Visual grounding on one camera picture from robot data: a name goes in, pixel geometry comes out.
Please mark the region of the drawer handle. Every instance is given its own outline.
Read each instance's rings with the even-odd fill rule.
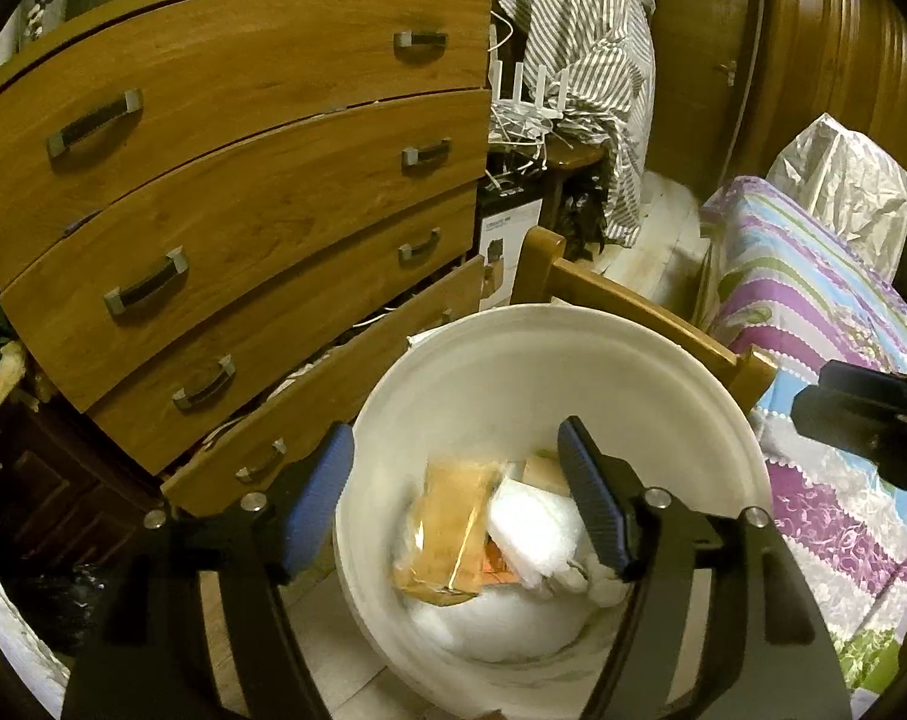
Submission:
[[[400,261],[402,263],[408,263],[414,257],[419,257],[421,254],[426,254],[428,251],[436,248],[436,245],[440,242],[440,228],[435,227],[431,230],[431,237],[429,237],[423,244],[410,245],[404,244],[400,247]]]
[[[184,388],[178,389],[173,394],[173,405],[182,410],[182,412],[186,412],[186,410],[191,410],[198,403],[202,403],[230,384],[236,373],[236,367],[234,367],[234,361],[230,359],[230,355],[228,354],[217,360],[217,365],[220,367],[220,371],[217,371],[217,376],[212,379],[210,384],[201,386],[200,389],[194,392],[188,392]]]
[[[132,287],[115,287],[103,295],[103,302],[107,304],[107,311],[111,313],[111,316],[119,317],[135,303],[162,290],[170,281],[186,272],[190,267],[183,247],[176,247],[175,250],[167,252],[164,261],[156,274],[150,274],[150,276],[140,279]]]
[[[111,100],[90,113],[85,113],[75,122],[47,138],[47,155],[50,159],[59,157],[75,143],[82,141],[105,124],[110,124],[121,116],[135,113],[143,108],[143,93],[140,89],[128,89],[119,98]]]
[[[287,454],[287,445],[284,443],[283,439],[278,439],[270,445],[270,448],[273,450],[270,455],[270,460],[262,466],[257,466],[255,469],[249,469],[247,466],[244,466],[234,474],[236,479],[244,485],[252,485],[254,482],[263,479],[270,471],[276,469],[277,464],[279,464],[279,462],[284,459],[284,455]]]
[[[408,146],[407,148],[404,148],[404,151],[401,154],[401,163],[404,167],[423,165],[423,163],[426,162],[436,162],[445,159],[450,152],[450,138],[444,138],[436,146],[428,146],[427,148],[414,148],[414,146]]]
[[[395,49],[412,49],[414,46],[430,46],[435,49],[447,47],[445,32],[394,32]]]

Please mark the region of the white bucket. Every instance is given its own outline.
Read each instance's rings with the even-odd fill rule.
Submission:
[[[460,319],[418,343],[356,420],[354,469],[335,519],[337,565],[366,637],[408,685],[456,717],[492,709],[511,720],[579,717],[606,660],[618,610],[543,661],[481,664],[424,640],[388,581],[428,457],[519,461],[556,446],[569,415],[583,419],[602,452],[692,509],[735,517],[770,507],[761,451],[733,398],[647,328],[590,309],[521,305]],[[701,646],[685,648],[675,686],[692,686]]]

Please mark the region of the white plastic bag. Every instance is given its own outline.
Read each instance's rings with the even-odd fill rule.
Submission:
[[[767,181],[893,280],[906,240],[907,171],[877,143],[825,113],[780,152]]]

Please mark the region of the open drawer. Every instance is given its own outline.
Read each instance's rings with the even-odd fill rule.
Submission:
[[[159,473],[318,349],[467,252],[475,197],[465,184],[284,271],[167,346],[88,415]]]
[[[308,456],[334,421],[353,419],[404,351],[407,336],[479,307],[483,258],[474,257],[383,319],[338,346],[280,394],[199,450],[162,486],[196,517],[221,512],[244,493],[265,490],[278,471]]]

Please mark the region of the clothing pile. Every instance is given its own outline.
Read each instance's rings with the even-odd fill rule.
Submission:
[[[641,0],[499,0],[527,33],[524,83],[548,72],[555,103],[570,70],[564,119],[557,129],[586,143],[607,143],[610,189],[607,240],[631,247],[639,234],[639,195],[653,116],[653,41]]]

